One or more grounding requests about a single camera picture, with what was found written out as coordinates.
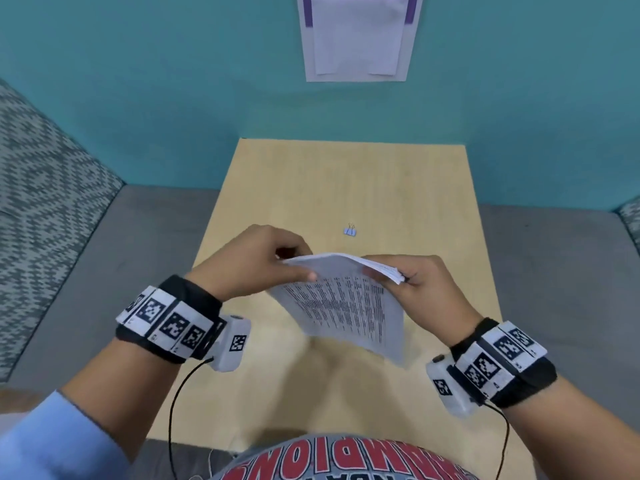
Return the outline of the wall poster with purple band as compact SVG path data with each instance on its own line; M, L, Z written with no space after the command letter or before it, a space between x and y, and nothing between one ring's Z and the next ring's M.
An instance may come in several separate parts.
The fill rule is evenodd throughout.
M311 29L310 1L297 0L300 18L300 31L303 49L305 76L308 82L404 82L410 67L413 45L417 35L420 10L423 0L411 0L406 14L406 24L401 44L401 54L396 75L393 77L364 75L360 77L348 76L317 76L314 72L313 35Z

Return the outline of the person's left forearm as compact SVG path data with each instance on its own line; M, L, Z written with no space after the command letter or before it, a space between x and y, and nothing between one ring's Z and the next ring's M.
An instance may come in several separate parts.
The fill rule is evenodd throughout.
M115 338L62 387L61 393L133 461L180 368L181 364Z

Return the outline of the black marker-tag wristband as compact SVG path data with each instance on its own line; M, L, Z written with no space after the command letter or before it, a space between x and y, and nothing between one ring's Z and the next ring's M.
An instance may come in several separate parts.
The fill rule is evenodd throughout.
M148 286L117 316L115 336L166 362L204 360L228 323L220 311L220 300L174 274Z
M558 379L547 350L510 322L485 317L450 352L448 372L477 404L510 408Z

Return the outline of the person's left hand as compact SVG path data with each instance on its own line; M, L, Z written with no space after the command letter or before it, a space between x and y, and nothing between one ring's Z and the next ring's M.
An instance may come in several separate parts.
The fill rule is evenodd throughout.
M298 234L271 225L251 225L185 279L224 303L286 284L273 282L273 263L311 253Z

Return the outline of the light blue sleeve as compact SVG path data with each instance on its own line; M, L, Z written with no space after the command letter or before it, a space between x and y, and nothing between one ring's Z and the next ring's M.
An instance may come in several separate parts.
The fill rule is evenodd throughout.
M0 435L0 480L129 480L116 442L59 392Z

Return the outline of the grey patterned fabric panel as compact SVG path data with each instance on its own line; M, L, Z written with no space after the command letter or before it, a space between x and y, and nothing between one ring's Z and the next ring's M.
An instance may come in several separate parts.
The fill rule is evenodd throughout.
M123 186L0 79L0 385Z
M640 257L640 195L614 209L624 224Z

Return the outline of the white paper sheet on poster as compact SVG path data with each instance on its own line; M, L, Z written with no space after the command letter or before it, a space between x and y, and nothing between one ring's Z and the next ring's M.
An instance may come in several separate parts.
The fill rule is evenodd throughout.
M396 75L411 0L309 0L317 76Z

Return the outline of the person's right hand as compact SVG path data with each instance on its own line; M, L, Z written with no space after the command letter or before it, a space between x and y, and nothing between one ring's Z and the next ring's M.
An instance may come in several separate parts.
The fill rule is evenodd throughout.
M409 281L377 282L418 326L447 347L457 345L474 332L484 316L470 304L439 256L409 256Z

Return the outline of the stack of printed paper sheets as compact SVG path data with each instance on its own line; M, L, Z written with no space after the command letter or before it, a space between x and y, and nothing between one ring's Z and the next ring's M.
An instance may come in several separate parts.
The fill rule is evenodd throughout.
M287 266L304 267L315 282L295 282L267 290L308 336L347 341L404 366L404 311L371 269L395 284L405 281L395 267L343 253L294 257Z

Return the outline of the person's right forearm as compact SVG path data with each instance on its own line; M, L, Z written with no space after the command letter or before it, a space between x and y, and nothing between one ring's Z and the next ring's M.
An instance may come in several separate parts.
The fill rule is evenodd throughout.
M549 480L640 480L640 434L563 377L502 411Z

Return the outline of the grey shirt with red print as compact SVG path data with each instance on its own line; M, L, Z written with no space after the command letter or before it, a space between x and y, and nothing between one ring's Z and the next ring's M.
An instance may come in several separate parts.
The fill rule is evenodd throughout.
M416 445L356 435L303 435L254 448L210 480L479 480Z

